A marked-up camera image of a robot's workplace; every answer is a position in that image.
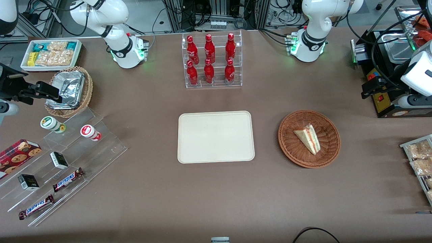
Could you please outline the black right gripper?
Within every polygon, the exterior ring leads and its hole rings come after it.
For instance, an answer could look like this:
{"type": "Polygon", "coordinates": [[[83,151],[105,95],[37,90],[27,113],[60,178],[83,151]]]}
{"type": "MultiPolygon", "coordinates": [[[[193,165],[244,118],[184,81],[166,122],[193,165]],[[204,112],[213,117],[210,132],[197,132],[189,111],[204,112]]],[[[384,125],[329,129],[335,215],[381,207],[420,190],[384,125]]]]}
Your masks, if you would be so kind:
{"type": "Polygon", "coordinates": [[[38,99],[48,99],[56,103],[63,103],[60,90],[56,87],[45,82],[37,82],[34,85],[33,91],[31,88],[33,84],[26,82],[24,79],[24,76],[27,74],[12,69],[3,63],[0,66],[0,98],[2,100],[22,102],[31,106],[34,100],[28,95],[34,95],[35,93],[35,97],[38,99]]]}

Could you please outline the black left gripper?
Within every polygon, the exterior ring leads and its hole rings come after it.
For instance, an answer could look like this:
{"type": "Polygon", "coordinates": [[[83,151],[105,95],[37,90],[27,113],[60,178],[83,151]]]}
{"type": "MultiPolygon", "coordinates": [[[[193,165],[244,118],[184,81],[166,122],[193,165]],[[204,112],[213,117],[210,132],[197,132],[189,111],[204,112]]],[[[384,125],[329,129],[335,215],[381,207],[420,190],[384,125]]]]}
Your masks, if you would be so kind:
{"type": "MultiPolygon", "coordinates": [[[[383,74],[380,72],[382,70],[380,70],[379,67],[375,67],[375,69],[378,71],[380,80],[383,83],[383,87],[378,88],[379,91],[384,91],[384,93],[387,93],[390,99],[397,99],[399,96],[406,93],[406,84],[401,81],[401,76],[406,70],[406,66],[404,64],[399,64],[396,66],[394,65],[392,74],[387,75],[388,79],[391,82],[382,77],[383,74]]],[[[363,83],[361,85],[361,88],[361,98],[363,100],[367,99],[373,94],[374,90],[376,89],[376,81],[369,80],[363,83]]]]}

